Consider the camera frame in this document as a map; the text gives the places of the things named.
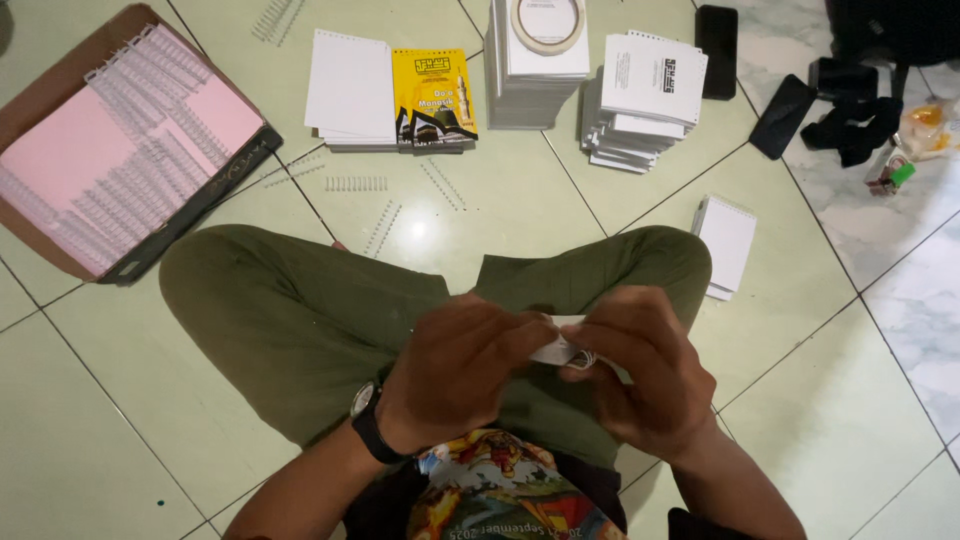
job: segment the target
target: cardboard box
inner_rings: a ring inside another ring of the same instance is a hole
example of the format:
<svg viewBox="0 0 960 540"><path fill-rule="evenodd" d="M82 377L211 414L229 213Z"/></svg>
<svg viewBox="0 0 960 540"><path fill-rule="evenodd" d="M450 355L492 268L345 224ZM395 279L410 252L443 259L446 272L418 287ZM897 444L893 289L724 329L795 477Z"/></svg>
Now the cardboard box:
<svg viewBox="0 0 960 540"><path fill-rule="evenodd" d="M60 61L43 73L19 95L0 109L0 154L18 138L46 118L84 86L84 74L103 66L113 54L140 34L148 24L162 24L176 38L193 51L226 83L247 105L260 114L250 100L237 89L226 75L187 39L160 18L145 4L132 4L84 39ZM144 238L106 273L95 276L70 257L52 239L41 232L3 198L0 198L0 224L9 229L25 244L49 260L60 270L85 282L125 284L135 282L147 272L163 252L197 220L211 205L220 201L240 184L265 158L283 144L280 135L266 119L247 143L234 154L217 174L210 178L187 202L171 216L159 230Z"/></svg>

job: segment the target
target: wristwatch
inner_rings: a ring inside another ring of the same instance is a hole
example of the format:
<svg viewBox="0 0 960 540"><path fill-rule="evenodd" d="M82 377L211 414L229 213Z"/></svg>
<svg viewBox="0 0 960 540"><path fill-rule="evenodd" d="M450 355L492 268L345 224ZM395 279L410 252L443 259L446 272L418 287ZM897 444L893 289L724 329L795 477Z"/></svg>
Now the wristwatch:
<svg viewBox="0 0 960 540"><path fill-rule="evenodd" d="M350 423L353 429L360 435L363 444L367 445L367 450L373 457L384 465L393 465L410 457L409 455L398 454L390 445L383 440L380 429L376 426L376 404L380 401L380 394L383 389L376 382L370 381L360 388L357 395L353 398L353 406L350 407Z"/></svg>

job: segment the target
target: tile floor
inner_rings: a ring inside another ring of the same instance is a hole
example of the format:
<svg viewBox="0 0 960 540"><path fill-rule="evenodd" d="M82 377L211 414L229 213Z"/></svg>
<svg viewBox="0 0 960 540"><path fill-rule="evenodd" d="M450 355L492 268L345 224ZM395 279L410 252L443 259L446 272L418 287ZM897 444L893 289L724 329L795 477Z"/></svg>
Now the tile floor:
<svg viewBox="0 0 960 540"><path fill-rule="evenodd" d="M0 8L13 24L0 44L0 105L125 3ZM490 132L480 122L477 149L462 156L318 148L301 122L315 27L474 55L487 0L306 0L279 47L250 33L267 0L150 3L286 139L199 227L336 237L362 253L393 201L402 208L377 257L442 274L461 292L485 253L541 257L649 224L685 229L705 194L723 195L759 225L741 290L728 303L707 300L691 335L718 379L721 426L813 538L960 535L960 165L923 163L900 194L876 199L860 183L863 167L841 169L834 153L794 140L769 161L745 144L780 79L803 77L828 52L822 0L718 0L740 12L741 91L706 101L701 125L643 177L587 164L576 97L554 130ZM589 0L593 68L606 34L692 41L694 11L688 0ZM426 16L429 32L420 30ZM483 117L482 56L468 69ZM914 70L908 104L934 94L960 94L960 74ZM825 110L818 103L808 120ZM324 186L325 176L374 175L389 177L389 191ZM439 175L459 198L430 182ZM3 228L0 260L0 536L217 538L297 453L182 331L155 269L131 287L81 285ZM632 449L616 467L633 536L665 538L666 510L683 504L669 469Z"/></svg>

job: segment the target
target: hand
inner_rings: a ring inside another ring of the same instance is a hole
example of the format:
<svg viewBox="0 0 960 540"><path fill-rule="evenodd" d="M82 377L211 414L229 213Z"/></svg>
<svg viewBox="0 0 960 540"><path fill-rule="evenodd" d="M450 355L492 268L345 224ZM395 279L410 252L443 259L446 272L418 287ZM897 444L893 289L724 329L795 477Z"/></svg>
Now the hand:
<svg viewBox="0 0 960 540"><path fill-rule="evenodd" d="M604 362L586 372L561 371L568 381L592 381L597 420L614 437L670 465L712 439L716 380L700 365L662 289L617 287L582 324L561 333L630 374L633 383L624 384Z"/></svg>
<svg viewBox="0 0 960 540"><path fill-rule="evenodd" d="M384 441L412 454L496 420L511 371L557 335L539 313L513 315L472 293L423 315L377 404Z"/></svg>

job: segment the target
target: watch face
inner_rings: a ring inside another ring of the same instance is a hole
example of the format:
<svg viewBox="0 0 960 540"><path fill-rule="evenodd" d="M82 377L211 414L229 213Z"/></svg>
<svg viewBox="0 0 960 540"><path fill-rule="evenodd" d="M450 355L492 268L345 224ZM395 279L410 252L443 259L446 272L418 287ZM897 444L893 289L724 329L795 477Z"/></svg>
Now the watch face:
<svg viewBox="0 0 960 540"><path fill-rule="evenodd" d="M353 398L353 406L350 407L350 417L355 417L360 414L360 412L367 408L367 404L370 403L370 399L373 397L373 392L376 391L376 386L373 382L368 382L360 388L360 391L357 392L357 395Z"/></svg>

